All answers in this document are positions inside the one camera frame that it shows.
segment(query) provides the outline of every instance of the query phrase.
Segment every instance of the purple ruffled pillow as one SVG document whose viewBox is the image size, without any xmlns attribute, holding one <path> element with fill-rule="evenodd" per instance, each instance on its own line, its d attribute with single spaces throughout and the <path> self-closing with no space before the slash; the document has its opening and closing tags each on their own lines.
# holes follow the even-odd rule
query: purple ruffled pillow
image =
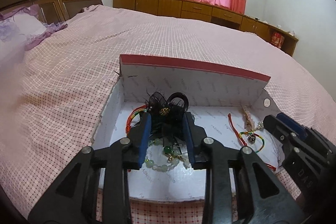
<svg viewBox="0 0 336 224">
<path fill-rule="evenodd" d="M 66 28 L 65 23 L 46 24 L 38 21 L 38 5 L 20 7 L 5 15 L 0 13 L 0 42 L 14 42 L 31 50 L 54 32 Z"/>
</svg>

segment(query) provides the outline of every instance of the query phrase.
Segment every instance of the silver bolt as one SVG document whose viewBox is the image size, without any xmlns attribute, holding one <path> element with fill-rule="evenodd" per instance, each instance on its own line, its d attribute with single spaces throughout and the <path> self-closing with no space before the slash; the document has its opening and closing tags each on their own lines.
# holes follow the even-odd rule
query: silver bolt
<svg viewBox="0 0 336 224">
<path fill-rule="evenodd" d="M 130 143 L 130 139 L 129 138 L 122 138 L 122 139 L 120 139 L 120 143 L 121 144 L 129 144 Z"/>
<path fill-rule="evenodd" d="M 247 147 L 247 146 L 244 146 L 244 147 L 242 148 L 242 151 L 243 151 L 243 153 L 245 153 L 245 154 L 251 154 L 251 153 L 252 153 L 252 149 L 249 148 L 249 147 Z"/>
<path fill-rule="evenodd" d="M 206 137 L 204 138 L 203 142 L 206 144 L 213 144 L 213 138 Z"/>
<path fill-rule="evenodd" d="M 88 153 L 91 152 L 91 150 L 92 150 L 92 148 L 90 146 L 85 146 L 85 147 L 82 148 L 81 152 L 83 154 L 88 154 Z"/>
</svg>

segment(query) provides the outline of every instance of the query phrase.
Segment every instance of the pink checkered bedsheet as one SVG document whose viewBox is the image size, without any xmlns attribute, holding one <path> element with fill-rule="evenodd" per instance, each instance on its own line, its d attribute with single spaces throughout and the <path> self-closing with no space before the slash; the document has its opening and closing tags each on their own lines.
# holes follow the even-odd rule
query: pink checkered bedsheet
<svg viewBox="0 0 336 224">
<path fill-rule="evenodd" d="M 196 20 L 92 6 L 25 56 L 18 109 L 29 154 L 23 166 L 6 155 L 0 159 L 0 184 L 25 217 L 72 157 L 91 145 L 118 78 L 120 54 L 186 58 L 270 75 L 265 89 L 279 109 L 336 143 L 331 96 L 294 59 L 261 38 Z M 278 177 L 297 197 L 300 191 L 288 174 Z M 144 204 L 132 202 L 135 223 L 201 221 L 202 203 Z"/>
</svg>

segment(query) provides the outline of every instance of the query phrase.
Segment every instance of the white circular sticker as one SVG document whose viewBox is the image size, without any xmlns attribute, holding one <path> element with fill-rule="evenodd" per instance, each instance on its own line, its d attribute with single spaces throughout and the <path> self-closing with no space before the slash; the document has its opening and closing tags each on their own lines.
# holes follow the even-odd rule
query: white circular sticker
<svg viewBox="0 0 336 224">
<path fill-rule="evenodd" d="M 264 100 L 264 107 L 269 107 L 271 105 L 271 100 L 269 100 L 268 98 L 266 98 Z"/>
</svg>

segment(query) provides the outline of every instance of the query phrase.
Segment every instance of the red bag on shelf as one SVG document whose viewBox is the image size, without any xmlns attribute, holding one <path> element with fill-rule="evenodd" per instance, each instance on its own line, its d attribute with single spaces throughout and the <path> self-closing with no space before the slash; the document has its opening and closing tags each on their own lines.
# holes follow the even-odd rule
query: red bag on shelf
<svg viewBox="0 0 336 224">
<path fill-rule="evenodd" d="M 279 34 L 278 32 L 274 32 L 271 39 L 271 44 L 277 48 L 281 48 L 284 43 L 285 37 Z"/>
</svg>

